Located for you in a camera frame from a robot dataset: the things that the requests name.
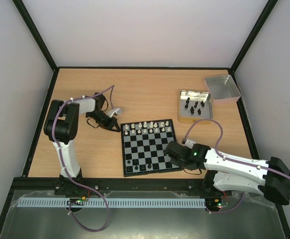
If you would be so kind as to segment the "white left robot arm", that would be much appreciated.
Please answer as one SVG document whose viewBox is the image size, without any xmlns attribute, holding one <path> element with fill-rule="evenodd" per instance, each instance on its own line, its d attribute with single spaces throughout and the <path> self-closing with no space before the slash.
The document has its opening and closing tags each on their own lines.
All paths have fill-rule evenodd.
<svg viewBox="0 0 290 239">
<path fill-rule="evenodd" d="M 97 93 L 93 97 L 82 96 L 66 102 L 51 102 L 43 131 L 56 148 L 61 167 L 60 176 L 74 180 L 82 175 L 74 143 L 80 115 L 85 115 L 87 120 L 93 119 L 97 127 L 102 129 L 121 131 L 116 116 L 122 113 L 122 109 L 112 107 L 106 113 L 102 110 L 106 101 L 103 94 Z"/>
</svg>

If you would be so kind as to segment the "gold metal tin with pieces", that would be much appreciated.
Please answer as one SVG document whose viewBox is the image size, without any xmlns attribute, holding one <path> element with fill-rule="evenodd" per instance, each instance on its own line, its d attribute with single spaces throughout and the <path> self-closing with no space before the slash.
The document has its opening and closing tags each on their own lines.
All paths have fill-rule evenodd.
<svg viewBox="0 0 290 239">
<path fill-rule="evenodd" d="M 181 90 L 178 98 L 177 119 L 183 123 L 213 119 L 211 94 L 206 91 Z"/>
</svg>

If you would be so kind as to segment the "black and grey chessboard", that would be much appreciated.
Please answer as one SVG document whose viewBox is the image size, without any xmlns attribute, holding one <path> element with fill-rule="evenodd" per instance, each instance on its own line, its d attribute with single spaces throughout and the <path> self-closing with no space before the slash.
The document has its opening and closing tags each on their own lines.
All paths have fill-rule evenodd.
<svg viewBox="0 0 290 239">
<path fill-rule="evenodd" d="M 122 123 L 121 141 L 124 177 L 181 170 L 163 153 L 171 141 L 176 141 L 172 119 Z"/>
</svg>

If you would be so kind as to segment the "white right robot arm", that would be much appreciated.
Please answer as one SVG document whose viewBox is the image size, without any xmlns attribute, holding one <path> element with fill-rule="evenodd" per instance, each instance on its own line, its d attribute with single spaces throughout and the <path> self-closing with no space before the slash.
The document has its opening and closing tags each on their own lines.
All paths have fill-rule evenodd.
<svg viewBox="0 0 290 239">
<path fill-rule="evenodd" d="M 181 168 L 207 170 L 203 190 L 208 195 L 241 191 L 262 195 L 275 204 L 290 203 L 290 170 L 277 157 L 269 161 L 247 159 L 191 140 L 183 144 L 170 142 L 164 154 Z"/>
</svg>

